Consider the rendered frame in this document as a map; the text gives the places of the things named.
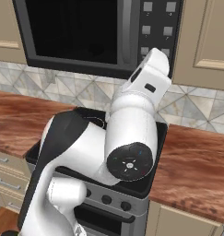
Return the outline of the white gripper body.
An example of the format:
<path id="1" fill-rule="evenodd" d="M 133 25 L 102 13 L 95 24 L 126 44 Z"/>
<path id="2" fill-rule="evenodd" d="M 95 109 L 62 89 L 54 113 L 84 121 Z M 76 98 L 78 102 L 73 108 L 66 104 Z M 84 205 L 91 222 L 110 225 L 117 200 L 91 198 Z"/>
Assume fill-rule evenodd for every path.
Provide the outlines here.
<path id="1" fill-rule="evenodd" d="M 138 67 L 152 75 L 167 76 L 170 72 L 168 57 L 157 48 L 151 49 Z"/>

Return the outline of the black microwave oven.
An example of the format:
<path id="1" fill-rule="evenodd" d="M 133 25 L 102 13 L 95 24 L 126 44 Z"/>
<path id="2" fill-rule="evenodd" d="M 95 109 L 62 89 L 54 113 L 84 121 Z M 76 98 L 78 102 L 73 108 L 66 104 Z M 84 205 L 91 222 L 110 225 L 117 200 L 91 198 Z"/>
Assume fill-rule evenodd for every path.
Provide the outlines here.
<path id="1" fill-rule="evenodd" d="M 169 63 L 173 64 L 183 12 L 183 0 L 139 1 L 137 66 L 152 48 L 163 51 Z M 115 78 L 127 79 L 132 73 L 127 77 Z"/>

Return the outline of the black microwave door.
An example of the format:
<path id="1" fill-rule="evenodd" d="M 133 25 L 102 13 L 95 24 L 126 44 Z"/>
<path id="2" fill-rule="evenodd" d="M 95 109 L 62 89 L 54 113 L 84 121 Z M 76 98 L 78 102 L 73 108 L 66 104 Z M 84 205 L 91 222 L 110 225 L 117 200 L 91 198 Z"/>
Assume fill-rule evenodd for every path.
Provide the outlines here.
<path id="1" fill-rule="evenodd" d="M 140 1 L 132 1 L 130 63 L 123 60 L 124 0 L 13 0 L 27 64 L 108 77 L 137 67 Z"/>

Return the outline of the steel stove with black hob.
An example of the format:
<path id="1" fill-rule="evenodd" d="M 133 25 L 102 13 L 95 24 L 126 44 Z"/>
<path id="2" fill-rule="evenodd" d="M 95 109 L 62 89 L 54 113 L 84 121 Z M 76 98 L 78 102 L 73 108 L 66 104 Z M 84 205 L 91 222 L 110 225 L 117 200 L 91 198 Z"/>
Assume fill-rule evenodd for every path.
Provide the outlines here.
<path id="1" fill-rule="evenodd" d="M 148 212 L 148 194 L 151 189 L 156 171 L 152 170 L 146 177 L 136 182 L 120 182 L 114 186 L 106 186 L 104 184 L 95 182 L 80 173 L 71 171 L 66 167 L 58 167 L 55 172 L 55 177 L 60 178 L 77 178 L 82 180 L 87 189 L 91 191 L 91 196 L 86 197 L 83 204 L 88 204 L 93 207 L 112 212 L 113 214 L 127 217 L 128 215 L 141 216 Z M 109 205 L 102 203 L 101 198 L 108 195 L 112 202 Z M 121 209 L 121 203 L 125 201 L 131 204 L 129 211 Z"/>

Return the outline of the beige base cupboard door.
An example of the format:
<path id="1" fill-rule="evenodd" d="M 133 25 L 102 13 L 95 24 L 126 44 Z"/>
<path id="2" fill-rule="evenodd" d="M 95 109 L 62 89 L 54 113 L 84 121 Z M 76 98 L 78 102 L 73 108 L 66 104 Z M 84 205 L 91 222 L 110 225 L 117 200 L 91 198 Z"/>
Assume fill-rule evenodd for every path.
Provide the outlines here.
<path id="1" fill-rule="evenodd" d="M 224 236 L 224 225 L 151 201 L 146 236 Z"/>

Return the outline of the black oven door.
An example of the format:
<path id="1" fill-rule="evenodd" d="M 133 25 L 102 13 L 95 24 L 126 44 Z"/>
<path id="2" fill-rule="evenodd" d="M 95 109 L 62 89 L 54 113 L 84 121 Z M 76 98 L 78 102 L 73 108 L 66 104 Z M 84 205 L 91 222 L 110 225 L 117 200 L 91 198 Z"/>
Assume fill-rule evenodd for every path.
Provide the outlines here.
<path id="1" fill-rule="evenodd" d="M 92 236 L 145 236 L 147 212 L 135 216 L 133 223 L 124 223 L 108 218 L 79 219 L 87 233 Z"/>

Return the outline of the beige drawer front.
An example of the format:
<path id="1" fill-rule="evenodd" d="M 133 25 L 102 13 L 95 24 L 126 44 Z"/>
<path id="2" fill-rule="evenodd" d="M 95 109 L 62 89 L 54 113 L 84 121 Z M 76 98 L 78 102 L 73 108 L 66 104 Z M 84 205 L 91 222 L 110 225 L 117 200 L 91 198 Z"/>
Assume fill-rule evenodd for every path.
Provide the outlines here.
<path id="1" fill-rule="evenodd" d="M 7 205 L 9 202 L 20 203 L 22 206 L 23 197 L 0 188 L 0 206 L 5 207 L 15 213 L 19 213 L 20 210 L 15 210 L 14 208 L 11 208 Z"/>
<path id="2" fill-rule="evenodd" d="M 8 162 L 0 161 L 0 168 L 4 168 L 8 171 L 14 171 L 19 175 L 23 175 L 26 178 L 31 176 L 27 162 L 24 159 L 14 157 L 0 152 L 0 158 L 8 158 Z"/>
<path id="3" fill-rule="evenodd" d="M 24 195 L 28 180 L 17 177 L 0 171 L 0 188 L 16 193 L 17 195 Z"/>

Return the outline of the beige wall cupboard door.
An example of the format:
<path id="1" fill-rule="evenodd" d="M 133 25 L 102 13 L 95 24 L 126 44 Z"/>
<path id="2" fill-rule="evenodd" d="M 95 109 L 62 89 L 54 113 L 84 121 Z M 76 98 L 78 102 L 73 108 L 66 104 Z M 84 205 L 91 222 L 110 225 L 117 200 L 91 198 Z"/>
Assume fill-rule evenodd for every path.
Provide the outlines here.
<path id="1" fill-rule="evenodd" d="M 224 0 L 184 0 L 174 84 L 224 90 Z"/>
<path id="2" fill-rule="evenodd" d="M 27 63 L 12 0 L 0 0 L 0 61 Z"/>

